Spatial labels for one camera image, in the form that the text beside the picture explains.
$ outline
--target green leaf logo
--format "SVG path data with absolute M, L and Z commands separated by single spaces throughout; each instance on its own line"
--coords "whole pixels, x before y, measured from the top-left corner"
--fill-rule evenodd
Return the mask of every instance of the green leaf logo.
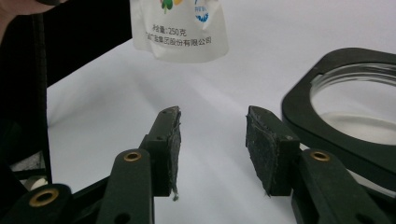
M 160 0 L 161 6 L 163 8 L 163 13 L 166 14 L 166 10 L 170 10 L 173 7 L 173 4 L 177 6 L 180 4 L 183 0 Z

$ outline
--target black ring holder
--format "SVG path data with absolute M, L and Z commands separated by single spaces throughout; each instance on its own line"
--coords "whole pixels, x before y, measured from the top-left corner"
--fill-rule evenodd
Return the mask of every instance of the black ring holder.
M 396 146 L 363 141 L 337 131 L 316 113 L 311 94 L 315 88 L 349 80 L 375 81 L 396 87 L 395 66 L 396 55 L 393 54 L 339 49 L 325 55 L 282 102 L 282 119 L 303 144 L 330 151 L 348 170 L 392 191 L 396 191 Z M 347 75 L 342 68 L 349 70 Z M 362 74 L 374 75 L 365 77 Z

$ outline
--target white plastic bag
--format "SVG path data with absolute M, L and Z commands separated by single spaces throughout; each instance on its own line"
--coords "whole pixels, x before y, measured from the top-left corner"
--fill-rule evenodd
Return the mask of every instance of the white plastic bag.
M 219 0 L 130 0 L 130 3 L 137 49 L 173 63 L 205 63 L 227 53 Z

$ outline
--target white backdrop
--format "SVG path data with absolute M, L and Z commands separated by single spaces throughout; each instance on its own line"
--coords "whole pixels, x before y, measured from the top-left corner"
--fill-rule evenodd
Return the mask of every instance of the white backdrop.
M 156 198 L 156 223 L 295 223 L 290 197 L 269 198 L 256 177 L 245 147 L 248 106 L 280 116 L 283 96 L 332 50 L 396 53 L 396 2 L 221 3 L 230 43 L 223 58 L 164 63 L 130 40 L 49 88 L 54 182 L 76 192 L 109 175 L 158 112 L 179 105 L 180 199 Z

